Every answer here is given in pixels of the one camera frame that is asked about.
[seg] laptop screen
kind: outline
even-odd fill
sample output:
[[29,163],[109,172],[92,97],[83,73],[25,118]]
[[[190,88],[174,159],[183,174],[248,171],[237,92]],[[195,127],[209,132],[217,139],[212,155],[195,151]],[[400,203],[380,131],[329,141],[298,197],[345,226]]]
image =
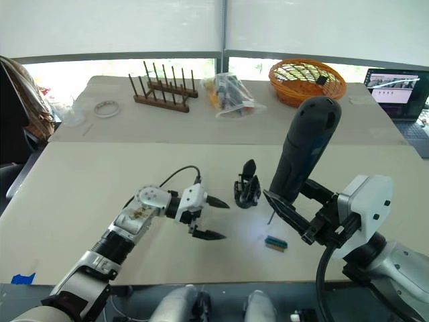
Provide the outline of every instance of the laptop screen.
[[415,121],[429,95],[429,71],[370,68],[365,86],[392,119]]

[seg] window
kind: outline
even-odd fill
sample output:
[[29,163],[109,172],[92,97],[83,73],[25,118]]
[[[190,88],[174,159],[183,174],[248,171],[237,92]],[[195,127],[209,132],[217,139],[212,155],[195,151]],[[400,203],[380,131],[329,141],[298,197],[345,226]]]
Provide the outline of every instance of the window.
[[[277,64],[280,59],[258,59],[258,58],[229,58],[229,70],[237,74],[239,79],[252,81],[268,81],[270,68]],[[348,83],[363,83],[367,74],[368,66],[355,66],[344,64],[326,65],[335,69]]]
[[194,78],[200,79],[215,75],[214,59],[118,59],[118,60],[87,60],[77,62],[45,62],[24,65],[40,87],[55,89],[61,93],[77,98],[85,89],[91,77],[105,76],[143,76],[146,75],[143,61],[146,62],[150,76],[155,77],[152,63],[155,62],[159,77],[164,77],[162,64],[166,67],[167,77],[172,77],[174,67],[176,77],[181,77],[183,68],[185,77],[190,78],[190,70]]

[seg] brown bag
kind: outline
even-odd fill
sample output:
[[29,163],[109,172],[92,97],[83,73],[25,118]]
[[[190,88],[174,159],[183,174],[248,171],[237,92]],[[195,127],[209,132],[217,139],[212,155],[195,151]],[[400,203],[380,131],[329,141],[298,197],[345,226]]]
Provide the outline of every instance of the brown bag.
[[0,56],[0,63],[7,70],[27,111],[29,125],[25,129],[36,136],[41,144],[46,143],[54,133],[54,119],[49,103],[24,66],[3,56]]

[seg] blue tape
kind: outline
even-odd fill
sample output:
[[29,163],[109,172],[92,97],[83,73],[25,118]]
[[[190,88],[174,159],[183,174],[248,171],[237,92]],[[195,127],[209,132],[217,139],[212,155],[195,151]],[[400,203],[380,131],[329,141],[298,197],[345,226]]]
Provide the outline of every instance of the blue tape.
[[34,280],[34,276],[36,276],[36,273],[33,273],[30,276],[23,276],[21,274],[15,275],[12,278],[11,284],[31,285]]

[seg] black handheld device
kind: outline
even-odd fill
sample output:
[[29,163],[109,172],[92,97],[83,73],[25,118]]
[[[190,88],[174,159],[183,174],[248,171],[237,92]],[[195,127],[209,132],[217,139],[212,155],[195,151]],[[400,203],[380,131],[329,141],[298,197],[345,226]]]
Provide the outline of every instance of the black handheld device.
[[325,96],[305,100],[292,120],[269,191],[293,203],[341,118],[341,107]]

